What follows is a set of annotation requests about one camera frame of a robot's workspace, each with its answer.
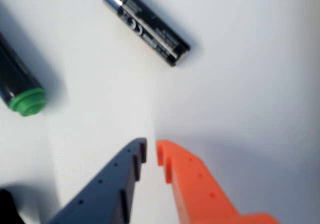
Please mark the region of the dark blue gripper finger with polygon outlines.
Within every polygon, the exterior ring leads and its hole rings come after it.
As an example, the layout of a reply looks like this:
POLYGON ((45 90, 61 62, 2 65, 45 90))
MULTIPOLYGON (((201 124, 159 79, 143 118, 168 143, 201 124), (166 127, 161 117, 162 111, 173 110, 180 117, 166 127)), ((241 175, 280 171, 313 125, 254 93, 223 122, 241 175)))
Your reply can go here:
POLYGON ((128 224, 135 184, 146 161, 146 138, 132 140, 49 223, 128 224))

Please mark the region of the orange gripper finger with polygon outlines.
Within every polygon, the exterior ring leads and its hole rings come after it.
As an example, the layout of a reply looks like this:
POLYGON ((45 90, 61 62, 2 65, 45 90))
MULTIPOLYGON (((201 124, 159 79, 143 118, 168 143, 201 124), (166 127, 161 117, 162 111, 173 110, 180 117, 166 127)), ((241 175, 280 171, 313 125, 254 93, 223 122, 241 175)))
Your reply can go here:
POLYGON ((277 224, 267 213, 240 214, 207 166, 194 153, 169 141, 156 141, 157 163, 172 186, 181 224, 277 224))

